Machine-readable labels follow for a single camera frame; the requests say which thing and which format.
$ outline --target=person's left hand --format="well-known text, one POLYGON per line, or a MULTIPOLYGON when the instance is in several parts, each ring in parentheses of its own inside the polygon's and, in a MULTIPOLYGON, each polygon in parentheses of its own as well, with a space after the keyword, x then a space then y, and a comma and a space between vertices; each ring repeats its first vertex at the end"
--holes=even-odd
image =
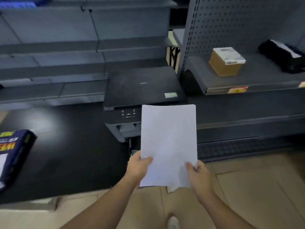
POLYGON ((141 150, 137 151, 129 159, 125 176, 135 181, 135 183, 139 185, 142 179, 145 177, 148 166, 152 161, 152 157, 141 160, 141 150))

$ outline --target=printer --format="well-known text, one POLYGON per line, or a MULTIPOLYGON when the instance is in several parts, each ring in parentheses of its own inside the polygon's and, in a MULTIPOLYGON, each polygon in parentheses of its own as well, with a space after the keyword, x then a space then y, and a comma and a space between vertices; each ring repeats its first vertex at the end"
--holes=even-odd
POLYGON ((120 142, 141 135, 142 105, 186 103, 173 67, 163 66, 109 74, 105 99, 105 125, 120 142))

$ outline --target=brown box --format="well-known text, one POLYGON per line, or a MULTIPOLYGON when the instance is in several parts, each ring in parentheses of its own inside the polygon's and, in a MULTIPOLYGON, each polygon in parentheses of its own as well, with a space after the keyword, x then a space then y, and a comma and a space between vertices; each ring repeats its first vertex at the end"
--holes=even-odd
POLYGON ((246 60, 232 47, 214 48, 209 64, 220 77, 235 76, 246 60))

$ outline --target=forearm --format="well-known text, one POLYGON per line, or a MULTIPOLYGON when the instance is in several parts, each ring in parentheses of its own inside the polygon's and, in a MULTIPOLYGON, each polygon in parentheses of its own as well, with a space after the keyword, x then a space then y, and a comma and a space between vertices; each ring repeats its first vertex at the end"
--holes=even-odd
POLYGON ((115 229, 125 211, 136 183, 123 177, 97 202, 65 224, 61 229, 115 229))
POLYGON ((199 202, 204 206, 217 229, 255 229, 227 206, 215 192, 201 196, 199 202))

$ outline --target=black table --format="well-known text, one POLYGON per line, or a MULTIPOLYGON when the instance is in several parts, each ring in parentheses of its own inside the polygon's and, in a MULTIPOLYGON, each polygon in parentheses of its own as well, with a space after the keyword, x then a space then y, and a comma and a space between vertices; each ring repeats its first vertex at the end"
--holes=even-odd
POLYGON ((11 111, 0 132, 29 129, 37 140, 0 204, 107 189, 124 175, 128 144, 106 128, 103 104, 11 111))

